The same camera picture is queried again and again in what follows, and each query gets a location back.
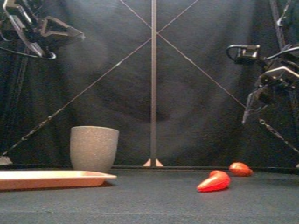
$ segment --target metal pole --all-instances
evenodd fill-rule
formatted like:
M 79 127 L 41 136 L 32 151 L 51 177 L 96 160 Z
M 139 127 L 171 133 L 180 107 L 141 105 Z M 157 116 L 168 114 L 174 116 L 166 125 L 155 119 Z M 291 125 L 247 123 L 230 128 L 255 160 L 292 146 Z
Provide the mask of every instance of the metal pole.
M 156 167 L 156 0 L 152 0 L 151 167 Z

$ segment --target black backdrop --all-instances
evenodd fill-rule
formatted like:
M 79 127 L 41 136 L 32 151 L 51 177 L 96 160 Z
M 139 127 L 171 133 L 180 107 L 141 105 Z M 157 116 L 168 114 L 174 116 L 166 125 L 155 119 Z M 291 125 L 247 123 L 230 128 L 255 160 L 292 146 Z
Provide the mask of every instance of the black backdrop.
M 164 165 L 223 166 L 243 161 L 251 166 L 296 166 L 298 154 L 255 117 L 242 125 L 260 69 L 238 66 L 226 56 L 232 44 L 262 45 L 266 56 L 279 51 L 270 1 L 159 0 L 156 86 L 151 1 L 51 0 L 43 13 L 81 30 L 87 38 L 64 46 L 55 61 L 23 62 L 13 109 L 8 95 L 21 59 L 1 53 L 3 151 L 97 83 L 9 152 L 15 163 L 68 165 L 71 127 L 96 125 L 120 131 L 115 165 L 143 165 L 153 155 L 156 103 L 156 157 Z M 287 95 L 279 101 L 262 117 L 298 145 Z

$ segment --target black cable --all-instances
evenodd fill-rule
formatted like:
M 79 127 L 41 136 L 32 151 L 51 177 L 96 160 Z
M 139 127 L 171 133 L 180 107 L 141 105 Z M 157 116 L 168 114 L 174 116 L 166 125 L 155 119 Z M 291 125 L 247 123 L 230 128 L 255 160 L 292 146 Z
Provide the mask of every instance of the black cable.
M 274 59 L 274 58 L 279 57 L 280 55 L 283 55 L 283 54 L 286 54 L 286 53 L 295 52 L 295 51 L 298 51 L 298 50 L 299 50 L 299 47 L 290 48 L 290 49 L 287 49 L 287 50 L 284 50 L 284 51 L 279 52 L 278 54 L 275 54 L 275 55 L 270 56 L 270 57 L 268 57 L 268 58 L 266 58 L 266 59 L 267 59 L 267 60 L 271 60 L 271 59 Z
M 51 52 L 51 57 L 49 58 L 45 58 L 45 57 L 37 57 L 35 55 L 31 55 L 31 54 L 27 54 L 27 53 L 23 53 L 23 52 L 16 52 L 16 51 L 13 51 L 11 49 L 3 48 L 1 46 L 0 46 L 0 50 L 4 51 L 4 52 L 12 53 L 12 54 L 24 56 L 27 58 L 36 59 L 36 60 L 55 60 L 56 59 L 56 55 L 52 52 Z
M 227 55 L 228 55 L 228 58 L 235 61 L 235 59 L 231 57 L 230 55 L 230 50 L 234 49 L 234 48 L 238 48 L 238 49 L 247 49 L 247 45 L 231 45 L 228 48 L 227 48 Z

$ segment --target gray cup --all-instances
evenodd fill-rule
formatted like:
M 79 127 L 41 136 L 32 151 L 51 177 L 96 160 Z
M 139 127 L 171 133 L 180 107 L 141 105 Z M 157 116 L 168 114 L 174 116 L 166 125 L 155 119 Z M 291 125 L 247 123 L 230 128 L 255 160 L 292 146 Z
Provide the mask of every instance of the gray cup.
M 97 126 L 77 126 L 69 133 L 69 161 L 77 171 L 107 173 L 117 152 L 116 129 Z

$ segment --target pink tray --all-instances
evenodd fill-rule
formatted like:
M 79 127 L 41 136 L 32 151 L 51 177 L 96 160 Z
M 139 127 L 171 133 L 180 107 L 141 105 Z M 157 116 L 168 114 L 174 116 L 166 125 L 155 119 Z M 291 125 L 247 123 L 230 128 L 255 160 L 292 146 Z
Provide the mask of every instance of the pink tray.
M 95 171 L 0 171 L 0 190 L 100 186 L 116 177 Z

